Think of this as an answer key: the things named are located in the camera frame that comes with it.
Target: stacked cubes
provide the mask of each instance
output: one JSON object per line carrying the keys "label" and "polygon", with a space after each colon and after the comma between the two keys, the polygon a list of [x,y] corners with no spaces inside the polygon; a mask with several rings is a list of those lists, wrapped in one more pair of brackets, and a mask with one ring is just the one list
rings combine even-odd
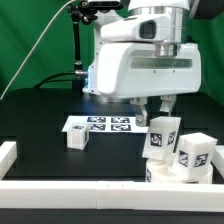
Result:
{"label": "stacked cubes", "polygon": [[217,140],[202,133],[182,135],[173,153],[180,118],[158,117],[151,120],[143,157],[146,182],[212,183],[211,160]]}

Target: cube face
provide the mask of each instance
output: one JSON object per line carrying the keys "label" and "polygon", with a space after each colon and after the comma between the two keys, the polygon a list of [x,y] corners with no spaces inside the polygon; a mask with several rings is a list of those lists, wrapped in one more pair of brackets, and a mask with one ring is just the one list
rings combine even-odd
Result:
{"label": "cube face", "polygon": [[158,117],[151,120],[146,136],[143,157],[164,160],[173,153],[180,118]]}
{"label": "cube face", "polygon": [[67,147],[83,150],[89,140],[88,124],[74,123],[67,132]]}
{"label": "cube face", "polygon": [[200,179],[208,172],[216,143],[202,133],[180,136],[172,172],[185,181]]}

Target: white paper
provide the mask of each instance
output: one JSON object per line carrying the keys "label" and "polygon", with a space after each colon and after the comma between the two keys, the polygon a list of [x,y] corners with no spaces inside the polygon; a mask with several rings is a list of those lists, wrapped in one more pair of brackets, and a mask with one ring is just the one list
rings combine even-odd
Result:
{"label": "white paper", "polygon": [[147,133],[148,131],[148,127],[136,126],[135,117],[69,116],[62,132],[67,132],[73,123],[88,123],[91,132]]}

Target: black cable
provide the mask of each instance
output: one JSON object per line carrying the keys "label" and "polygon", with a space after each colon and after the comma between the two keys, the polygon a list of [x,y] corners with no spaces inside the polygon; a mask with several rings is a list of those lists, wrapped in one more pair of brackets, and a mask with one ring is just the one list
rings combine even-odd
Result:
{"label": "black cable", "polygon": [[72,82],[72,81],[73,81],[72,79],[48,80],[48,81],[42,82],[41,85],[39,84],[38,89],[39,89],[42,85],[44,85],[44,84],[46,84],[46,83],[52,83],[52,82]]}
{"label": "black cable", "polygon": [[75,72],[64,72],[64,73],[58,73],[56,75],[49,76],[46,79],[39,82],[38,84],[36,84],[33,88],[39,89],[40,86],[42,86],[46,81],[49,81],[49,80],[55,79],[55,78],[59,78],[59,77],[62,77],[62,76],[67,76],[67,75],[75,75]]}

